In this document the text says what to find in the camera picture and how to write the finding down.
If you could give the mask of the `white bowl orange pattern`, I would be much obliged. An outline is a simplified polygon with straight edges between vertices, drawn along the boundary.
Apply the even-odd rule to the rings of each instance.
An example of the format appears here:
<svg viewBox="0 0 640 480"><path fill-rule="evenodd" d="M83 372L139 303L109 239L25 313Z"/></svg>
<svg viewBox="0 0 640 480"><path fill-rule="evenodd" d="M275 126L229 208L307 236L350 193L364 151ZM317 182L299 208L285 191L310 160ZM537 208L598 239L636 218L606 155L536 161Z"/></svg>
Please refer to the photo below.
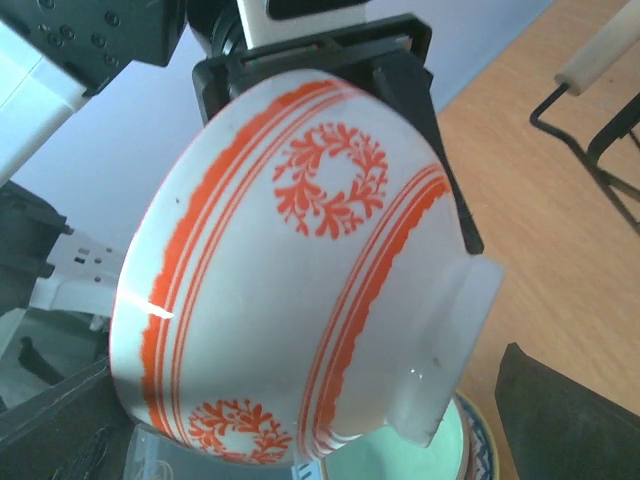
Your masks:
<svg viewBox="0 0 640 480"><path fill-rule="evenodd" d="M219 459L302 463L389 426L429 445L504 278L396 111L282 73L175 163L119 276L109 360L134 419Z"/></svg>

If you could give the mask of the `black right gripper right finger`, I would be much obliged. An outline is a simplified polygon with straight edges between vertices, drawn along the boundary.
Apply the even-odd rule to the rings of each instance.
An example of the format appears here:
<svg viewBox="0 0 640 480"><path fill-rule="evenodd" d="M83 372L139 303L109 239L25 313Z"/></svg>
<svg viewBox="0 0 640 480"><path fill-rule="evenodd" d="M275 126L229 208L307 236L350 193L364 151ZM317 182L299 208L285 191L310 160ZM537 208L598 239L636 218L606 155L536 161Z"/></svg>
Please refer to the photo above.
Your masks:
<svg viewBox="0 0 640 480"><path fill-rule="evenodd" d="M521 479L637 479L639 416L513 342L494 396Z"/></svg>

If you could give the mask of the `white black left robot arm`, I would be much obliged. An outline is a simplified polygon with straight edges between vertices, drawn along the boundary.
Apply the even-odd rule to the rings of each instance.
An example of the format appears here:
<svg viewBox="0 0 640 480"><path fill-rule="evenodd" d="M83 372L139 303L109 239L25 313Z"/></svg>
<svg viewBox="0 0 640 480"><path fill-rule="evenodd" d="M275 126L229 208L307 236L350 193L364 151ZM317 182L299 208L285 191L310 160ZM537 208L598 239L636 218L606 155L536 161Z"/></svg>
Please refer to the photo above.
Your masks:
<svg viewBox="0 0 640 480"><path fill-rule="evenodd" d="M166 66L185 30L205 59L193 70L211 119L272 75L315 68L371 93L444 151L424 63L433 31L411 13L370 20L361 1L5 1L2 141L11 177L80 106L133 62Z"/></svg>

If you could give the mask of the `mint green bowl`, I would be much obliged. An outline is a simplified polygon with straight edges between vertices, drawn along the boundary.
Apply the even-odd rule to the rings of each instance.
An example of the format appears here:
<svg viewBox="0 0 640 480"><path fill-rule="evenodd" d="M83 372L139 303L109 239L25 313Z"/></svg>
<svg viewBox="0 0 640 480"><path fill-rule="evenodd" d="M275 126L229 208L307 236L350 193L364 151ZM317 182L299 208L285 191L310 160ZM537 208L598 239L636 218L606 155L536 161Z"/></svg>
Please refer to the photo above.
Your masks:
<svg viewBox="0 0 640 480"><path fill-rule="evenodd" d="M406 442L384 426L325 457L323 475L330 480L463 479L469 449L468 424L453 399L428 447Z"/></svg>

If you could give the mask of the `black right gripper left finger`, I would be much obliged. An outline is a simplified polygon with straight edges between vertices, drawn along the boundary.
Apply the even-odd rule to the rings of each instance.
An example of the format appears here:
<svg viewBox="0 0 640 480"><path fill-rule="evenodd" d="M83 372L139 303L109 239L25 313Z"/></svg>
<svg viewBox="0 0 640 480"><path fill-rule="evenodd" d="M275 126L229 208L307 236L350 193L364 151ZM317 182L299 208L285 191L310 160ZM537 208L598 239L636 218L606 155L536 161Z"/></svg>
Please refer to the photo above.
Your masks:
<svg viewBox="0 0 640 480"><path fill-rule="evenodd" d="M130 440L102 359L1 414L1 477L121 479Z"/></svg>

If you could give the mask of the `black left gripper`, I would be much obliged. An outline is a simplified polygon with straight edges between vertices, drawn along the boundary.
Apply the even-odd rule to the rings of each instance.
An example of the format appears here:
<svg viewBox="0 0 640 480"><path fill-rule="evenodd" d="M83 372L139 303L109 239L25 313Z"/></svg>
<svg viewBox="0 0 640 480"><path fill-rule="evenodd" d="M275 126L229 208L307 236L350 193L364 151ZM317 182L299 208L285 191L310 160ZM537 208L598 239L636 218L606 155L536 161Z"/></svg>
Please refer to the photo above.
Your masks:
<svg viewBox="0 0 640 480"><path fill-rule="evenodd" d="M430 93L433 75L424 63L432 30L402 14L251 50L236 48L193 68L200 114L210 121L254 85L293 70L327 72L387 103L404 117L435 152L451 184L468 253L484 243L445 153Z"/></svg>

